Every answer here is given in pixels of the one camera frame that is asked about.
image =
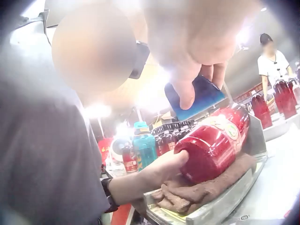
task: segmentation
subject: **white shirt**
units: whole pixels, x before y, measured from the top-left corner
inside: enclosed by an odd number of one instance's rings
[[[275,56],[275,61],[270,60],[265,55],[261,55],[257,60],[259,75],[267,76],[272,87],[280,75],[284,79],[288,78],[287,67],[290,65],[282,52],[277,50]]]

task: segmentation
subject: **red bottle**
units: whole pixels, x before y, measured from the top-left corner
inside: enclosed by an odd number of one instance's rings
[[[282,107],[282,111],[285,119],[288,119],[293,115],[296,115],[297,112],[295,108],[295,103],[293,101],[293,96],[287,83],[282,79],[277,80],[274,85],[274,91],[277,100],[280,102],[279,104]]]
[[[295,105],[300,103],[300,88],[298,80],[295,78],[290,78],[287,82],[287,85],[292,93],[292,98],[295,103]]]
[[[247,110],[240,105],[218,109],[199,122],[175,146],[175,153],[183,149],[189,153],[181,173],[196,184],[222,174],[240,152],[249,122]]]
[[[126,172],[132,173],[138,171],[137,158],[133,147],[130,145],[125,145],[122,148],[122,155]]]
[[[165,154],[168,151],[174,150],[175,147],[174,138],[173,135],[171,135],[168,130],[166,130],[163,133],[162,140],[163,140],[163,154]]]
[[[163,154],[162,140],[158,135],[155,135],[155,149],[157,157],[160,157]]]
[[[262,128],[266,129],[272,126],[270,110],[265,102],[265,99],[261,94],[256,94],[255,91],[252,91],[252,94],[253,96],[250,99],[250,103],[252,105],[254,115],[260,119],[262,123]]]

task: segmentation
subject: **red banner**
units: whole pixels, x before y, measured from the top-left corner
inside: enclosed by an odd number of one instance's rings
[[[110,145],[113,141],[113,138],[104,138],[103,140],[100,140],[98,142],[98,147],[99,147],[99,150],[100,150],[100,153],[102,155],[102,164],[105,165],[105,160],[107,159],[108,157],[108,153],[109,153],[109,148],[110,148]]]

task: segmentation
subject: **woman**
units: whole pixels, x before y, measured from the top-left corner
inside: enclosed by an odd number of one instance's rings
[[[292,76],[293,71],[282,52],[275,48],[274,42],[269,35],[262,34],[260,36],[260,44],[263,48],[263,54],[258,58],[257,64],[259,75],[262,76],[262,89],[266,100],[268,80],[273,87],[280,77],[285,77],[287,74]]]

